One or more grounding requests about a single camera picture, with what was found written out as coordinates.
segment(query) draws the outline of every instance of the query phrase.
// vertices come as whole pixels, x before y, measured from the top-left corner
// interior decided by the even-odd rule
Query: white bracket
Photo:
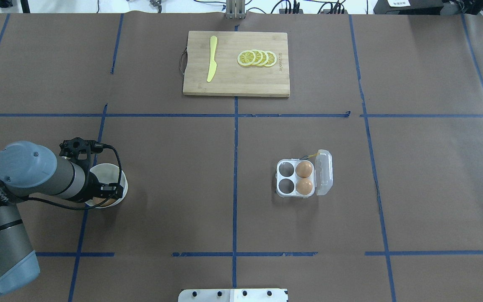
[[[226,0],[227,19],[245,19],[245,0]]]
[[[286,289],[183,290],[178,302],[288,302]]]

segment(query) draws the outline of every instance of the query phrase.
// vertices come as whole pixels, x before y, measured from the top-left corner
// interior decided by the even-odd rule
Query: knife
[[[215,62],[215,49],[217,48],[217,37],[210,37],[210,66],[208,67],[208,79],[207,82],[211,82],[217,69],[217,63]]]

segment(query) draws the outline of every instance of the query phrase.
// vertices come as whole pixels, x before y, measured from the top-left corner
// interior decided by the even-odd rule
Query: gray robot arm
[[[104,148],[115,151],[113,147],[81,138],[64,141],[60,146],[60,156],[27,141],[12,143],[0,152],[0,296],[27,285],[40,273],[17,203],[33,199],[58,205],[29,198],[32,193],[54,195],[77,203],[92,197],[106,198],[105,202],[122,194],[120,181],[99,183],[88,170],[92,154]],[[86,154],[87,158],[80,160],[80,154]]]

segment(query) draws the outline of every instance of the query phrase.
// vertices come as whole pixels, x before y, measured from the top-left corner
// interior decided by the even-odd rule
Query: white floor
[[[368,0],[369,13],[376,5],[377,0]],[[0,12],[21,12],[20,0],[13,0],[14,7],[0,8]],[[32,13],[94,13],[100,5],[101,13],[122,13],[128,11],[157,12],[157,9],[150,4],[149,0],[29,0],[29,7]],[[247,8],[257,7],[269,13],[276,4],[275,0],[252,0]],[[304,13],[316,13],[322,6],[321,3],[301,0],[301,8]],[[345,9],[351,14],[365,14],[366,0],[346,0]],[[163,0],[164,13],[198,13],[222,11],[223,5],[218,3],[198,3],[193,0]]]

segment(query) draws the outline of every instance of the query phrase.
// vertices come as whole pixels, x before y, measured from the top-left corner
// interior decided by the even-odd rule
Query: wooden cutting board
[[[217,70],[207,82],[210,63],[210,37],[217,37]],[[272,67],[243,67],[238,54],[259,49],[274,52]],[[272,32],[190,31],[187,39],[187,67],[184,94],[194,96],[289,97],[288,35]]]

